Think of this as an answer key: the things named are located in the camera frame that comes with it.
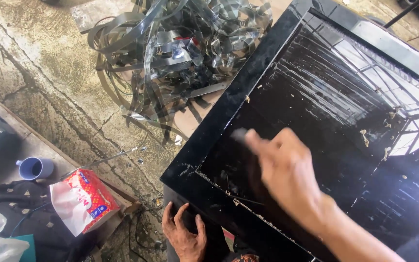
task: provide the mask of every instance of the cracked concrete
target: cracked concrete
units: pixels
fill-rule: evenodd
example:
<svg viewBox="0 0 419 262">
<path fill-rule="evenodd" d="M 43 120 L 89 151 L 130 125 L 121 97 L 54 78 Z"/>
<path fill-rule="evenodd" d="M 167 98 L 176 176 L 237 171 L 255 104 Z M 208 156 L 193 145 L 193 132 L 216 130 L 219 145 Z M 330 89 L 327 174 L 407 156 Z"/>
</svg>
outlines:
<svg viewBox="0 0 419 262">
<path fill-rule="evenodd" d="M 87 36 L 80 35 L 69 14 L 69 7 L 86 1 L 61 0 L 61 7 L 54 8 L 38 0 L 0 0 L 0 101 L 82 165 L 120 150 L 146 146 L 146 151 L 115 158 L 94 170 L 151 203 L 161 196 L 159 177 L 180 147 L 162 147 L 162 133 L 157 128 L 126 128 L 120 110 L 99 83 L 96 53 L 89 49 Z M 273 0 L 272 5 L 276 20 L 287 4 Z M 395 0 L 352 0 L 349 7 L 384 21 L 400 12 Z M 392 28 L 403 39 L 419 34 L 413 14 Z M 411 44 L 419 49 L 419 40 Z M 153 240 L 163 239 L 161 212 L 143 215 L 139 226 L 142 242 L 151 245 Z M 105 245 L 106 261 L 137 260 L 129 255 L 128 231 L 128 224 L 121 224 Z M 130 244 L 149 261 L 165 260 L 165 252 L 137 247 L 134 239 Z"/>
</svg>

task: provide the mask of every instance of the dark pants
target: dark pants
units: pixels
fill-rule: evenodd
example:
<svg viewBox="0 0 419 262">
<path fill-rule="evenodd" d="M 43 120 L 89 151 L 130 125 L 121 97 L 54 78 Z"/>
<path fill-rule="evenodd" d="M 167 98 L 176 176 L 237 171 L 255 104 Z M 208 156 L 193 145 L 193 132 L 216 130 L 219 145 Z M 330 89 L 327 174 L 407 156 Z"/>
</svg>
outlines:
<svg viewBox="0 0 419 262">
<path fill-rule="evenodd" d="M 172 201 L 172 210 L 171 216 L 175 216 L 179 208 L 187 203 L 187 200 L 184 199 L 182 196 L 174 192 L 172 189 L 168 188 L 164 185 L 163 189 L 164 193 L 164 204 L 167 205 L 170 201 Z M 189 230 L 189 232 L 198 234 L 196 229 L 195 223 L 195 216 L 196 216 L 195 209 L 192 208 L 190 205 L 187 210 L 185 210 L 182 220 L 185 227 Z M 226 261 L 230 256 L 231 252 L 229 247 L 227 246 L 226 240 L 224 238 L 223 229 L 221 226 L 211 222 L 208 217 L 205 217 L 203 214 L 201 215 L 201 219 L 205 223 L 206 227 L 206 252 L 205 257 L 203 259 L 204 262 L 220 262 Z M 168 250 L 168 262 L 178 262 L 179 257 L 177 256 L 176 251 L 169 243 L 169 240 L 166 240 L 167 250 Z"/>
</svg>

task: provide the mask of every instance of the scrap pile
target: scrap pile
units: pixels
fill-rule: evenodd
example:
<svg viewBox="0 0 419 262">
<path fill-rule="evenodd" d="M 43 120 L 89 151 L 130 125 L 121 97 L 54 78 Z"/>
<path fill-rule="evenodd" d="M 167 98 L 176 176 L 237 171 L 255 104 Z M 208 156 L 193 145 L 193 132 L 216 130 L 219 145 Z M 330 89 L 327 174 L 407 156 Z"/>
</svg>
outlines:
<svg viewBox="0 0 419 262">
<path fill-rule="evenodd" d="M 271 5 L 259 1 L 132 0 L 131 12 L 92 28 L 98 77 L 127 126 L 162 128 L 163 145 L 170 131 L 185 137 L 174 113 L 192 99 L 208 106 L 190 93 L 233 78 L 271 28 Z"/>
</svg>

